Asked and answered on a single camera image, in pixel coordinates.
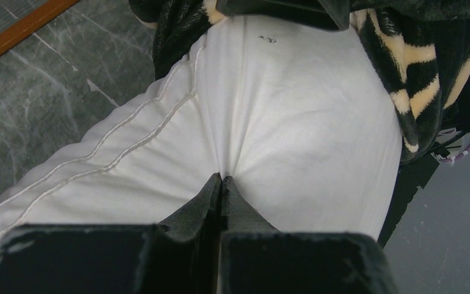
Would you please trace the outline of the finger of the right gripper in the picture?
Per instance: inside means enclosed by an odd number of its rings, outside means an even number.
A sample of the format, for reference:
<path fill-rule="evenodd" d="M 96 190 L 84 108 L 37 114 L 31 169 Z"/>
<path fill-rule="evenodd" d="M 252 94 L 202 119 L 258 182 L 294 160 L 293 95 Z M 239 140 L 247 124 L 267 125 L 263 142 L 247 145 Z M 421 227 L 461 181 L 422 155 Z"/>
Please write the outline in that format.
<path fill-rule="evenodd" d="M 350 0 L 221 0 L 216 10 L 227 17 L 264 15 L 326 31 L 349 28 Z"/>

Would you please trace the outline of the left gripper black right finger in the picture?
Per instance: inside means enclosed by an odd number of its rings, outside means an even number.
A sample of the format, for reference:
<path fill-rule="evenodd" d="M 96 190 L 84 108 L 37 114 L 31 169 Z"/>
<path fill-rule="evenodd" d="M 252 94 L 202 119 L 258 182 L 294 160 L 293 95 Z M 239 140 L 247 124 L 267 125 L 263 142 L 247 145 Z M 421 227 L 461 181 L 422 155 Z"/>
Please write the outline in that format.
<path fill-rule="evenodd" d="M 361 233 L 286 233 L 222 182 L 220 293 L 398 293 L 386 256 Z"/>

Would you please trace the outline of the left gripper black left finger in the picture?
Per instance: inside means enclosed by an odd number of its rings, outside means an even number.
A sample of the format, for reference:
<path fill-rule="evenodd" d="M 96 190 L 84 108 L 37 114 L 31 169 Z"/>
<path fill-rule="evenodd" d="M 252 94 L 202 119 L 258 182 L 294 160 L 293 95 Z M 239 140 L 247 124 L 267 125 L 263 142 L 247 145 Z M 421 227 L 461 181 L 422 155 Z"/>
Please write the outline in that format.
<path fill-rule="evenodd" d="M 213 293 L 222 179 L 156 224 L 26 224 L 0 240 L 0 293 Z"/>

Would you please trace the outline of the white pillow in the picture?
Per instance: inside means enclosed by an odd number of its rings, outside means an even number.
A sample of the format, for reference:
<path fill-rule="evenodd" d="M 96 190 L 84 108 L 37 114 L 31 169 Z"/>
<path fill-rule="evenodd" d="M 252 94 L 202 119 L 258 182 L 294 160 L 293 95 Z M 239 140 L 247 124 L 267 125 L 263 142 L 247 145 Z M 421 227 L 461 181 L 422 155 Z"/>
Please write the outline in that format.
<path fill-rule="evenodd" d="M 213 173 L 281 231 L 377 238 L 400 153 L 394 105 L 355 30 L 230 18 L 11 187 L 0 239 L 26 223 L 158 222 Z"/>

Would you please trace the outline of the black pillowcase with beige flowers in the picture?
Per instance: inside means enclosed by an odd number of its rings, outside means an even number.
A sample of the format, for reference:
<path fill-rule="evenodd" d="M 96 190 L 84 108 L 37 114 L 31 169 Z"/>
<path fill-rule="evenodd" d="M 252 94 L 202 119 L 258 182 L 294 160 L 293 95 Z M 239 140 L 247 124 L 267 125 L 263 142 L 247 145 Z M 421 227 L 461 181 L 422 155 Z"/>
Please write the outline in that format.
<path fill-rule="evenodd" d="M 217 1 L 130 1 L 134 16 L 155 29 L 155 76 L 162 78 L 192 44 L 227 16 Z M 451 51 L 429 25 L 393 12 L 367 9 L 351 20 L 375 71 L 394 102 L 403 136 L 400 162 L 431 152 L 444 112 L 456 101 L 470 74 L 470 20 L 457 29 Z"/>

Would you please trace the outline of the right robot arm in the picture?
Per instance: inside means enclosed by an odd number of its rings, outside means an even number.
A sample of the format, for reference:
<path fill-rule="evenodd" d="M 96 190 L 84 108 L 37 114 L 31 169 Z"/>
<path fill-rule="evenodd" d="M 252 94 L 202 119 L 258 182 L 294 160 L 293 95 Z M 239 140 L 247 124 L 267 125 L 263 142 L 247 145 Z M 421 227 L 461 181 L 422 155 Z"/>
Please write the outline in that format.
<path fill-rule="evenodd" d="M 343 31 L 367 9 L 393 12 L 419 24 L 429 25 L 443 47 L 451 51 L 457 29 L 451 26 L 470 20 L 470 1 L 218 1 L 215 8 L 223 15 L 265 15 L 328 31 Z M 470 73 L 455 105 L 444 112 L 442 129 L 454 128 L 470 133 Z"/>

